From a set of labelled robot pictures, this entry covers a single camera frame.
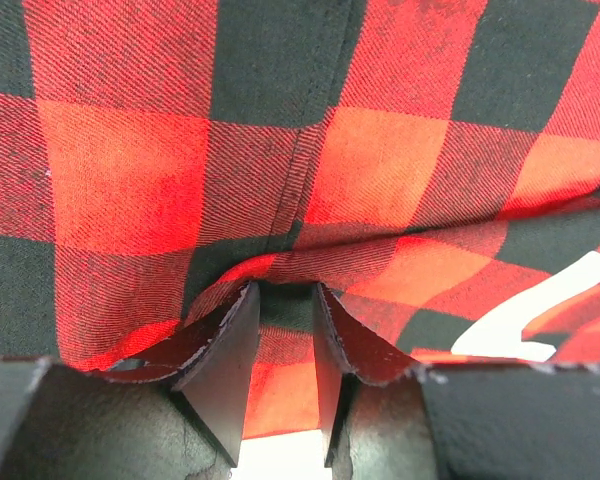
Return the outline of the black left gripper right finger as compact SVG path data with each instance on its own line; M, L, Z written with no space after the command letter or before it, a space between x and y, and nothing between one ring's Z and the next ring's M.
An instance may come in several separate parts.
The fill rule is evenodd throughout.
M312 319L324 465L330 467L358 388L384 389L417 361L356 320L321 283L313 289Z

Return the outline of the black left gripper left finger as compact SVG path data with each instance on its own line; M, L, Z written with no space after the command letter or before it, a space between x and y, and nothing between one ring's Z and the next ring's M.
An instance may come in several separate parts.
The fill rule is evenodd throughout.
M259 316L260 290L249 282L202 319L99 375L118 383L168 388L212 445L235 465L259 343Z

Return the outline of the red black plaid shirt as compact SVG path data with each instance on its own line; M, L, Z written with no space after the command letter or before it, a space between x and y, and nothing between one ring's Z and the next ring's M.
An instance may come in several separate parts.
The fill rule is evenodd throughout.
M421 361L600 362L600 1L0 1L0 355L251 280L250 437L318 424L315 283Z

